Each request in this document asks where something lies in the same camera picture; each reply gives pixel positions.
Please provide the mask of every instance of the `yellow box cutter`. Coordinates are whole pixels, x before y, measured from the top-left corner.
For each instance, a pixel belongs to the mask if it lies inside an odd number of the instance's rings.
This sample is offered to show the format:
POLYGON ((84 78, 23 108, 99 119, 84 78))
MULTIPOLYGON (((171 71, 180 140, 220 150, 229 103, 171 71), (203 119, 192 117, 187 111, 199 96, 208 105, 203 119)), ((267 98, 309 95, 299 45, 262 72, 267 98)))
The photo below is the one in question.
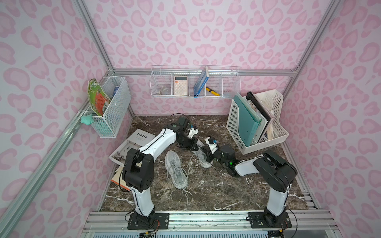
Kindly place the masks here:
POLYGON ((213 94, 213 95, 220 96, 219 93, 217 93, 216 91, 212 90, 211 88, 205 87, 205 89, 206 89, 208 92, 210 92, 211 94, 213 94))

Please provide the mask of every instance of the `sneaker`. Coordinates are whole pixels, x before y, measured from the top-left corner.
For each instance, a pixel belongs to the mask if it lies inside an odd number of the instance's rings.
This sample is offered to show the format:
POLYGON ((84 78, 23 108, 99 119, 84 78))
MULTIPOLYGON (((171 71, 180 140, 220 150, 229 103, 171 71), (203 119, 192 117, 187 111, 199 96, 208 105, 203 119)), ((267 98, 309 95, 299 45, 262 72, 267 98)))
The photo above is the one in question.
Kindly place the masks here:
POLYGON ((188 178, 181 168, 181 162, 176 152, 170 150, 165 155, 165 169, 171 175, 173 185, 177 189, 183 189, 188 185, 188 178))
POLYGON ((204 143, 202 143, 200 140, 197 140, 197 147, 199 148, 199 150, 198 151, 192 150, 192 153, 197 156, 197 158, 199 159, 199 162, 203 168, 209 168, 210 166, 212 166, 213 161, 210 163, 207 161, 206 154, 204 154, 204 152, 202 152, 202 150, 201 150, 202 146, 204 146, 204 143))

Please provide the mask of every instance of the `wall-mounted shelf basket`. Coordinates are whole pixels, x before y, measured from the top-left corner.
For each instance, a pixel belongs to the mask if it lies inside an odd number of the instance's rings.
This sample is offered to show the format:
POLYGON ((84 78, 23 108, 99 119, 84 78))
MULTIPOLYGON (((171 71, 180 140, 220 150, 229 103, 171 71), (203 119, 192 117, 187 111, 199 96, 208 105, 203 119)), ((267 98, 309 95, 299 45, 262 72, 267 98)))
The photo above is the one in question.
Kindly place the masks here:
POLYGON ((274 139, 268 140, 265 135, 259 139, 259 143, 256 143, 254 140, 251 142, 250 146, 245 146, 241 137, 238 134, 238 122, 239 122, 239 108, 237 104, 232 101, 232 105, 229 112, 229 117, 227 119, 227 130, 230 135, 233 137, 234 141, 238 145, 241 153, 243 155, 251 153, 257 150, 267 148, 272 145, 276 145, 284 142, 288 137, 288 132, 280 125, 280 111, 282 110, 283 96, 278 90, 273 89, 262 93, 256 94, 262 101, 265 101, 268 96, 270 96, 274 101, 274 119, 273 119, 273 130, 274 130, 274 139))
POLYGON ((233 98, 240 94, 241 80, 239 67, 208 65, 209 79, 205 86, 216 91, 220 96, 215 96, 205 90, 201 90, 198 96, 194 96, 193 87, 196 84, 204 65, 157 65, 152 67, 150 77, 151 94, 154 97, 207 97, 207 98, 233 98), (188 95, 174 95, 174 76, 188 76, 188 95))
POLYGON ((111 98, 114 88, 117 86, 119 89, 103 116, 93 116, 94 122, 91 126, 101 138, 116 138, 131 101, 131 94, 125 77, 110 76, 102 89, 111 98))

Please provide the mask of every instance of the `vent grille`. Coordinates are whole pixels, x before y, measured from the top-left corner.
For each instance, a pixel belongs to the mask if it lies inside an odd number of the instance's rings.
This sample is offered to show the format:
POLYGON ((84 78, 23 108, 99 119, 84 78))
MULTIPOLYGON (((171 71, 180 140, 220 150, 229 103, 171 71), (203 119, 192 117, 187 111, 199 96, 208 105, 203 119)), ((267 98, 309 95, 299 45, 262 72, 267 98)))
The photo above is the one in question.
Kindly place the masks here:
MULTIPOLYGON (((138 238, 139 232, 95 233, 93 238, 138 238)), ((157 238, 268 238, 267 232, 158 232, 157 238)))

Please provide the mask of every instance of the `red wire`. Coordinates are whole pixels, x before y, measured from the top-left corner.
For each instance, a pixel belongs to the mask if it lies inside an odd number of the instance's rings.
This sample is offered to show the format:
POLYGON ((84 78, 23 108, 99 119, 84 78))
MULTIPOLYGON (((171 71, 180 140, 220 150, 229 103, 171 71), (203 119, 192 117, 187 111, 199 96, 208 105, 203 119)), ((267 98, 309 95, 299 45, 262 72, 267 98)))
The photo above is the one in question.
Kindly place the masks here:
POLYGON ((159 229, 159 226, 160 226, 160 222, 159 222, 159 220, 157 220, 157 227, 156 227, 156 231, 159 229))

